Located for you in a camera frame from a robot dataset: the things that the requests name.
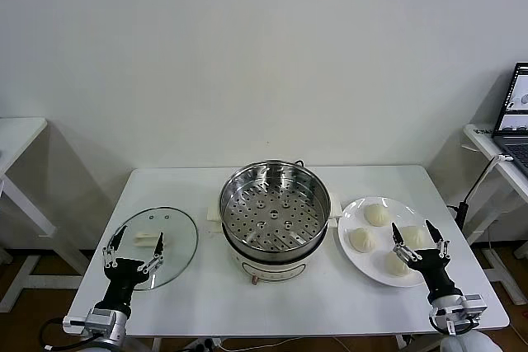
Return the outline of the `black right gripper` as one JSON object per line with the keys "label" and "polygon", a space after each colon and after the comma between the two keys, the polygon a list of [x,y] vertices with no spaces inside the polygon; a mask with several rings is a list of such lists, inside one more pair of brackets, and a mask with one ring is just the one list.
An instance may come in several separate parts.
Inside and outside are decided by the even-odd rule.
{"label": "black right gripper", "polygon": [[441,232],[429,220],[426,221],[426,227],[436,248],[415,252],[405,245],[396,223],[391,223],[393,252],[410,269],[422,275],[429,290],[427,300],[434,301],[445,296],[456,295],[456,287],[446,272],[446,266],[450,262],[449,241],[443,238]]}

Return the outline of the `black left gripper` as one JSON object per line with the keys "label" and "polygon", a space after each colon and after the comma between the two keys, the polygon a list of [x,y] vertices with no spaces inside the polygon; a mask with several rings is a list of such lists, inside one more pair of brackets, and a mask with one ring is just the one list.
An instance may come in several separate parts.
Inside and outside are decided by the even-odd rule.
{"label": "black left gripper", "polygon": [[149,274],[154,273],[164,262],[163,232],[158,235],[150,261],[144,263],[141,260],[117,258],[116,253],[126,228],[126,226],[120,227],[107,246],[102,248],[104,272],[110,283],[101,300],[101,309],[130,312],[134,288],[146,282]]}

